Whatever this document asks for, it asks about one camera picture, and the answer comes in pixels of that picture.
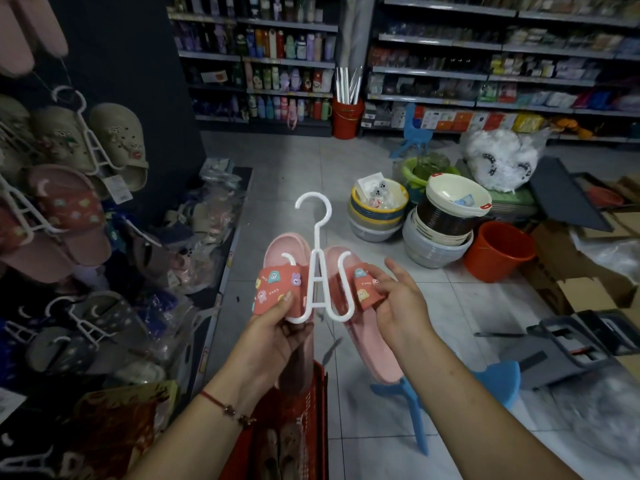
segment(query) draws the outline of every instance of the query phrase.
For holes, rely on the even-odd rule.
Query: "orange bucket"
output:
[[[480,226],[463,262],[477,279],[494,283],[535,256],[536,243],[529,234],[511,224],[491,221]]]
[[[333,136],[338,139],[353,139],[358,132],[358,122],[364,112],[362,99],[357,104],[342,104],[336,98],[332,101]]]

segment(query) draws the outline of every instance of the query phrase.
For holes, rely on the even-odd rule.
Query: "dark display stand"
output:
[[[123,104],[142,123],[148,181],[122,207],[142,225],[157,222],[205,159],[165,1],[49,1],[67,37],[64,63],[71,82],[89,109],[102,102]],[[50,88],[68,85],[60,61],[42,51],[35,72]],[[0,93],[30,110],[52,104],[34,75],[17,80],[0,76]]]

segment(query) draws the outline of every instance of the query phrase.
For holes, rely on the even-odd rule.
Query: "blue chair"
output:
[[[491,364],[483,372],[472,372],[478,382],[480,382],[501,405],[507,409],[511,409],[518,398],[518,390],[520,389],[520,366],[517,362],[507,360],[505,362]],[[418,443],[418,448],[428,456],[429,449],[427,448],[427,439],[424,435],[422,416],[420,414],[420,409],[424,409],[424,406],[421,404],[420,398],[418,398],[409,381],[403,377],[398,384],[372,384],[371,390],[375,395],[381,397],[390,395],[404,396],[409,405],[409,413],[411,414],[413,431],[416,442]]]
[[[395,152],[389,155],[389,158],[396,159],[400,158],[402,152],[404,152],[407,148],[409,148],[412,144],[421,145],[423,144],[426,148],[431,138],[433,137],[432,130],[423,130],[420,128],[413,127],[413,115],[415,113],[415,104],[407,104],[404,106],[406,110],[406,114],[404,116],[404,141],[400,148],[398,148]]]

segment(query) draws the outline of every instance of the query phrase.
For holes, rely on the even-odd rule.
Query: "stacked plastic bowls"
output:
[[[434,173],[425,198],[404,225],[408,256],[425,267],[442,267],[461,258],[473,242],[473,228],[489,209],[489,192],[473,180]]]
[[[351,189],[348,204],[349,224],[359,238],[369,242],[386,241],[402,227],[404,209],[409,202],[405,188],[394,180],[386,179],[389,192],[396,202],[395,209],[377,209],[360,201],[356,188]]]

